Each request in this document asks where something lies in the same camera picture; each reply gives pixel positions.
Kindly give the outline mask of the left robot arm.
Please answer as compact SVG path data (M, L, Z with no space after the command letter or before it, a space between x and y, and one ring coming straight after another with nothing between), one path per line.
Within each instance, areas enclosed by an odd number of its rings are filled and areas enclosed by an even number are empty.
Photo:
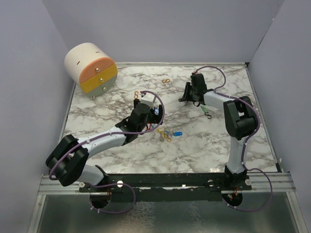
M88 183L100 192L106 189L108 175L99 166L87 165L87 160L105 150L121 147L148 132L148 124L161 125L165 108L159 105L159 113L144 103L137 103L130 116L123 119L110 130L85 138L64 136L46 160L49 178L58 180L62 186L74 182Z

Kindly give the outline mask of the green key tag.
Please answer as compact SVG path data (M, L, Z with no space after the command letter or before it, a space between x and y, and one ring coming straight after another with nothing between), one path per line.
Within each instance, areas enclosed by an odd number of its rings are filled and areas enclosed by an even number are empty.
M204 107L204 106L201 105L201 109L202 109L202 111L203 111L204 113L208 113L208 109L207 109L206 107Z

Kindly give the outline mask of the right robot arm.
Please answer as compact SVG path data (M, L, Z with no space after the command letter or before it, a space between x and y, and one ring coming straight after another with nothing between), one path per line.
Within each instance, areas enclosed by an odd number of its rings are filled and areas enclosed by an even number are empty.
M193 73L180 102L192 102L222 110L225 117L225 128L230 135L230 153L225 166L230 174L224 176L223 184L234 190L241 184L237 174L246 168L245 152L248 138L259 128L259 117L248 96L240 98L226 96L213 89L208 89L203 74Z

